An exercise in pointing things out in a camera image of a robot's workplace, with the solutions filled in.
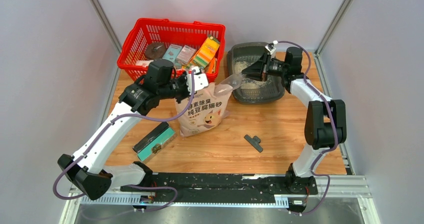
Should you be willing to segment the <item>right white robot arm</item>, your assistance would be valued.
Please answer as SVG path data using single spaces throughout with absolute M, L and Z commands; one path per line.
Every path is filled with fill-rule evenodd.
M 287 92 L 297 97 L 307 108 L 304 137 L 306 144 L 300 156 L 290 164 L 284 178 L 286 189 L 299 193 L 313 184 L 316 167 L 325 155 L 335 150 L 347 137 L 346 105 L 342 100 L 332 99 L 319 91 L 302 71 L 305 51 L 291 46 L 283 61 L 273 57 L 269 44 L 263 55 L 242 70 L 249 79 L 266 81 L 279 77 Z

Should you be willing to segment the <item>clear plastic scoop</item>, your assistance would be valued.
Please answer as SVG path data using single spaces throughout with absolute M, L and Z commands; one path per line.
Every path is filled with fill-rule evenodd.
M 216 97 L 224 96 L 238 89 L 242 85 L 244 76 L 245 75 L 241 72 L 230 75 L 219 84 L 215 85 L 214 95 Z

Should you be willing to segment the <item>black bag clip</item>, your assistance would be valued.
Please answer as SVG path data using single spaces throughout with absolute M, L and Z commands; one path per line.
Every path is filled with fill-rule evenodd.
M 250 143 L 259 153 L 261 153 L 263 151 L 263 148 L 261 147 L 260 143 L 261 143 L 261 139 L 258 136 L 249 136 L 248 134 L 246 134 L 244 136 L 244 139 Z

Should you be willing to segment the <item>pink cat litter bag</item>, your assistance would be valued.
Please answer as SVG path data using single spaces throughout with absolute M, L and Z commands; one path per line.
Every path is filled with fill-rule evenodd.
M 189 137 L 217 127 L 228 116 L 227 105 L 233 87 L 214 82 L 196 92 L 187 111 L 177 120 L 180 135 Z

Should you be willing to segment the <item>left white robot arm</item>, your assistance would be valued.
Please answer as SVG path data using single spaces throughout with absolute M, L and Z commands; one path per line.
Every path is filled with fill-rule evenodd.
M 112 112 L 89 140 L 72 155 L 63 154 L 57 161 L 62 172 L 53 183 L 53 194 L 62 200 L 71 197 L 58 192 L 58 184 L 66 177 L 91 200 L 102 197 L 109 189 L 135 186 L 148 191 L 153 178 L 140 162 L 127 166 L 106 166 L 109 156 L 125 135 L 141 120 L 170 122 L 182 116 L 190 107 L 194 94 L 207 87 L 208 78 L 199 67 L 191 67 L 177 76 L 174 65 L 166 59 L 149 63 L 147 72 L 127 86 L 119 96 Z M 187 99 L 189 103 L 177 115 L 168 118 L 148 117 L 161 100 L 174 99 L 177 103 Z

